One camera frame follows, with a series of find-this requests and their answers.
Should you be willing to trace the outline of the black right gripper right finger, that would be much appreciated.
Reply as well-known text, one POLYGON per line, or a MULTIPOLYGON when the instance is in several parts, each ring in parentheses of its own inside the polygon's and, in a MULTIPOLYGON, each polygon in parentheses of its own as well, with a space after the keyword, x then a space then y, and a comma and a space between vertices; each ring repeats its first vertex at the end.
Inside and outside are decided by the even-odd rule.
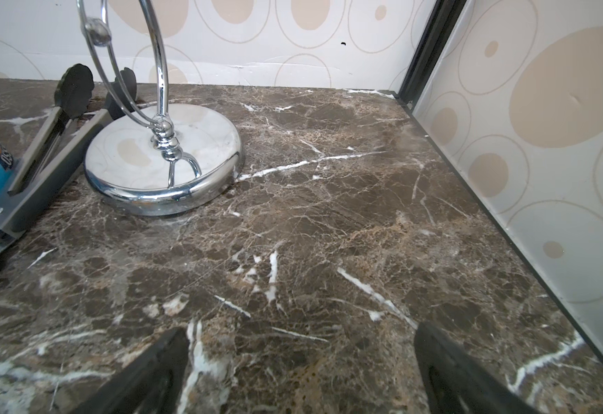
POLYGON ((419 324, 414 345, 430 412, 536 412, 429 322, 419 324))

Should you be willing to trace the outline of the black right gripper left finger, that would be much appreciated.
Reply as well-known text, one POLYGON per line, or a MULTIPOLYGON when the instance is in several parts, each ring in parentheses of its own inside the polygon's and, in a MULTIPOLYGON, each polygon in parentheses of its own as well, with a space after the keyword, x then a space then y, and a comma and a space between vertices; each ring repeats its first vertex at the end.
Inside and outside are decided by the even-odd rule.
POLYGON ((96 393, 80 403, 75 413, 173 413, 189 362, 189 339, 174 328, 133 360, 96 393))

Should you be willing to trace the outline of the chrome hook stand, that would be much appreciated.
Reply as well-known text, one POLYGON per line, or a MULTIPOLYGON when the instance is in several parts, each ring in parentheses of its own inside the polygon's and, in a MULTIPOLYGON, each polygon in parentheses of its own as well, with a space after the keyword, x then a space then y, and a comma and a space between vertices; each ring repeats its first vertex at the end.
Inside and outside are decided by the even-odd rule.
POLYGON ((89 184, 106 203, 147 217, 177 215, 220 196, 239 177, 245 162, 234 124, 216 110, 171 103, 164 38, 150 1, 140 4, 151 37, 157 70, 157 102, 141 109, 117 72, 111 83, 98 48, 117 60, 108 23, 108 4, 89 17, 82 1, 77 11, 89 53, 109 95, 124 117, 111 122, 89 143, 84 169, 89 184))

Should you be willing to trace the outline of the metal tongs black tips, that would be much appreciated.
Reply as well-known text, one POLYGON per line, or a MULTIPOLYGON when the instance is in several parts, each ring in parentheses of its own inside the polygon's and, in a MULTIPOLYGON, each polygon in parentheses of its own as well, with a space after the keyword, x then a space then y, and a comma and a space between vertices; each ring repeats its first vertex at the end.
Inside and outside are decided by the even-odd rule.
POLYGON ((54 92, 54 108, 17 160, 13 175, 0 191, 0 254, 34 225, 82 166, 89 143, 112 122, 125 116, 117 99, 106 96, 103 107, 81 128, 95 83, 83 64, 70 67, 54 92))

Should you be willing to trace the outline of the black corner frame post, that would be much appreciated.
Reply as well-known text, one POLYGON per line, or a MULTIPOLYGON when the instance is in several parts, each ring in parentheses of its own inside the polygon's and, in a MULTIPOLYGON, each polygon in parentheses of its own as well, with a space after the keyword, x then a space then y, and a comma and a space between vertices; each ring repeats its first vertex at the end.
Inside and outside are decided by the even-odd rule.
POLYGON ((435 2, 398 91, 398 97, 410 110, 418 104, 466 4, 466 0, 435 2))

